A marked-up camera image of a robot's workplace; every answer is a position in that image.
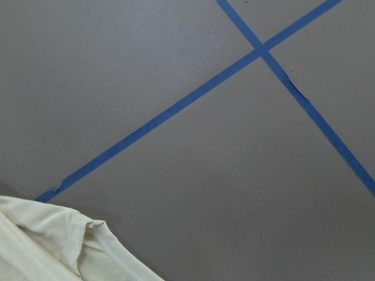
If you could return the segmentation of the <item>cream printed long-sleeve shirt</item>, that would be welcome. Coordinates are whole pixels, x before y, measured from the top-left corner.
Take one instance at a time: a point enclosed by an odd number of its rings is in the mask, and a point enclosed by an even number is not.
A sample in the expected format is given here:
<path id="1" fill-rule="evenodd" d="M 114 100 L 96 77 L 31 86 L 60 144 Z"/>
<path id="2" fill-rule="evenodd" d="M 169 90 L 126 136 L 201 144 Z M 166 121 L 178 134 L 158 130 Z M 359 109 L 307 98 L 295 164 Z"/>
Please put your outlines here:
<path id="1" fill-rule="evenodd" d="M 1 280 L 160 280 L 107 223 L 54 204 L 1 196 Z"/>

